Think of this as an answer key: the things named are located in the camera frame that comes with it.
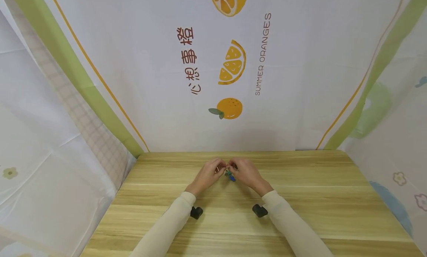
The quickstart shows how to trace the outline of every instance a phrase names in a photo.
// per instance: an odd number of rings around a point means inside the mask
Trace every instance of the green stripe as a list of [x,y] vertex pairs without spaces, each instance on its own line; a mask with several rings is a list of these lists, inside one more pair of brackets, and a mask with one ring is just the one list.
[[363,89],[362,95],[360,96],[359,102],[357,102],[357,105],[354,107],[351,114],[349,114],[345,122],[340,126],[340,128],[338,128],[338,130],[326,143],[324,149],[336,150],[354,130],[357,122],[359,122],[368,93],[371,91],[374,83],[380,77],[384,69],[388,66],[388,64],[390,64],[391,60],[394,58],[394,55],[396,55],[396,52],[402,44],[402,41],[415,27],[415,24],[421,17],[426,5],[427,0],[410,0],[402,15],[400,15],[400,17],[397,19],[396,23],[382,44],[382,47],[374,61],[371,74],[369,75],[368,81],[366,82],[365,89]]
[[15,0],[53,58],[107,128],[136,158],[142,148],[96,89],[44,0]]

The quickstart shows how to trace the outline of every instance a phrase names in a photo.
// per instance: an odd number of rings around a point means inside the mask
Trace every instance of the small toy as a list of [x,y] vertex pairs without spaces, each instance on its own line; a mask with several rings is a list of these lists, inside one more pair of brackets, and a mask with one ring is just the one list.
[[263,206],[259,206],[259,204],[255,204],[252,207],[252,211],[258,216],[258,218],[264,217],[268,214],[267,209],[265,209]]
[[234,176],[232,175],[231,171],[228,170],[228,168],[225,169],[225,176],[228,176],[230,178],[231,181],[235,182],[236,179],[234,178]]
[[200,207],[192,207],[191,208],[191,212],[190,212],[190,216],[191,217],[193,217],[194,219],[199,219],[199,217],[200,217],[200,215],[202,215],[202,213],[203,213],[203,209],[202,208],[200,208]]

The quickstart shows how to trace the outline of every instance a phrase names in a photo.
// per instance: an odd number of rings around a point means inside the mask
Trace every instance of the wood grain tabletop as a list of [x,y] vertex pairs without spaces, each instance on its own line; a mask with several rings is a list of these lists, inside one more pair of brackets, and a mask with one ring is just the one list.
[[[250,158],[264,179],[314,229],[335,256],[422,256],[346,153],[274,151],[144,153],[138,158],[82,257],[127,257],[139,240],[214,157]],[[268,216],[252,212],[262,200],[222,176],[195,206],[168,257],[294,256]]]

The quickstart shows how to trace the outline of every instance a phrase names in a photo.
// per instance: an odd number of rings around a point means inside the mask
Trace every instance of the orange slice illustration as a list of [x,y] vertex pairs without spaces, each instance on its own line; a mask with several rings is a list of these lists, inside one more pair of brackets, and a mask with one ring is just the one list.
[[245,50],[235,40],[231,41],[231,46],[228,48],[225,55],[225,63],[219,73],[220,85],[230,85],[236,82],[243,74],[246,66]]
[[237,15],[245,5],[246,0],[212,0],[223,15],[231,17]]

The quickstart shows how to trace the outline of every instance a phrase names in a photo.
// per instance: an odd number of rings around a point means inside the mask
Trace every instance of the orange fruit illustration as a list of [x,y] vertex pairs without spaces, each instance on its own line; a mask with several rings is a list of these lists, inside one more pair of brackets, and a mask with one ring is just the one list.
[[209,112],[219,116],[219,119],[236,119],[242,113],[243,105],[238,99],[226,98],[220,100],[216,108],[210,108]]
[[212,0],[217,10],[231,17],[237,15],[245,5],[246,0]]
[[246,66],[245,50],[235,40],[231,41],[231,46],[225,55],[225,63],[219,73],[220,85],[230,85],[236,82],[243,74]]

